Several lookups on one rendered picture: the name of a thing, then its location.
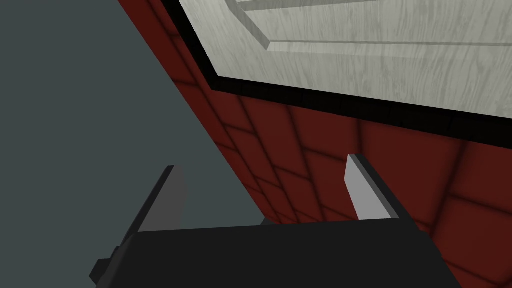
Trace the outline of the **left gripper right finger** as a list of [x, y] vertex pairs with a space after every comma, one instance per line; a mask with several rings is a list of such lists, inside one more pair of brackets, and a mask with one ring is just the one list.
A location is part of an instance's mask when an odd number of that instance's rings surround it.
[[363, 154], [348, 154], [344, 182], [359, 220], [412, 221], [410, 214]]

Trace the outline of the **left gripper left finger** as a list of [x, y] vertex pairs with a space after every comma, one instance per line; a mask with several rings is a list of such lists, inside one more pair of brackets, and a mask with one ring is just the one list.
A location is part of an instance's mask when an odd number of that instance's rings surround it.
[[187, 187], [182, 167], [167, 166], [130, 225], [121, 244], [138, 232], [180, 229]]

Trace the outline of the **pale grey wooden door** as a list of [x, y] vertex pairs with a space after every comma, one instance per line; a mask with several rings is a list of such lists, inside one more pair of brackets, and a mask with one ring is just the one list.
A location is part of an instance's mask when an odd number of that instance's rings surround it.
[[216, 74], [512, 119], [512, 0], [175, 0]]

